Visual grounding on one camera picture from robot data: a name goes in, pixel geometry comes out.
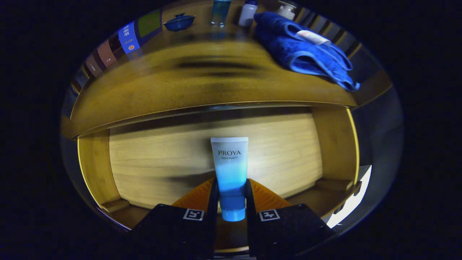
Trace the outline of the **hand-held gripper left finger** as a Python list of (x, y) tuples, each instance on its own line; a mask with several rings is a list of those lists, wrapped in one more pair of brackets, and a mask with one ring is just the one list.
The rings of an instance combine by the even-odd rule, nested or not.
[(129, 234), (135, 254), (154, 260), (214, 257), (218, 184), (211, 178), (172, 205), (157, 204)]

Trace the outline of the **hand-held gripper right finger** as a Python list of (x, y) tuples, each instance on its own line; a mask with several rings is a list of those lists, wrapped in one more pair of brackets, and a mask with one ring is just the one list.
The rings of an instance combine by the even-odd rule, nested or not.
[(334, 236), (305, 204), (293, 205), (262, 184), (245, 184), (249, 254), (258, 259), (303, 259)]

